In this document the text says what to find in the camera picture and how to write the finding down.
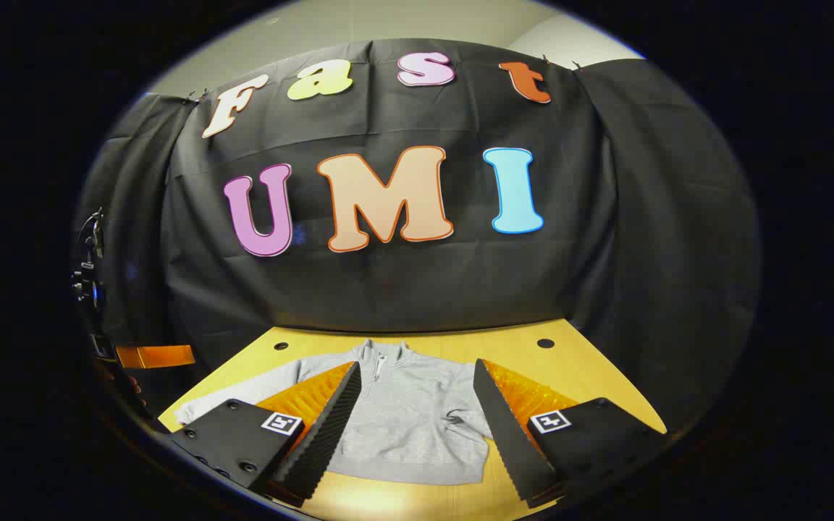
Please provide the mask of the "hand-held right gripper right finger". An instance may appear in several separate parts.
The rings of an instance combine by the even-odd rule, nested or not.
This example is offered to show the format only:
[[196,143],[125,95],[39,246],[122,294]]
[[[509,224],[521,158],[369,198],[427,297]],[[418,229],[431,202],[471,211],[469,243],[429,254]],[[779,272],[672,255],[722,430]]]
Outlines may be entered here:
[[582,500],[656,455],[665,435],[607,398],[577,402],[491,362],[473,389],[520,499],[529,507]]

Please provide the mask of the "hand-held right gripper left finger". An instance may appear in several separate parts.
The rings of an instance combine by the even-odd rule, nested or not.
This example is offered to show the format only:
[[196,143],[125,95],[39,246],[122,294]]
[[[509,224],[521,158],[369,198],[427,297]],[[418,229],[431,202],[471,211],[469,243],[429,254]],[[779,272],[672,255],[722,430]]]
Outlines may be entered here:
[[226,399],[171,440],[223,478],[301,507],[327,471],[360,392],[360,364],[341,364],[268,399]]

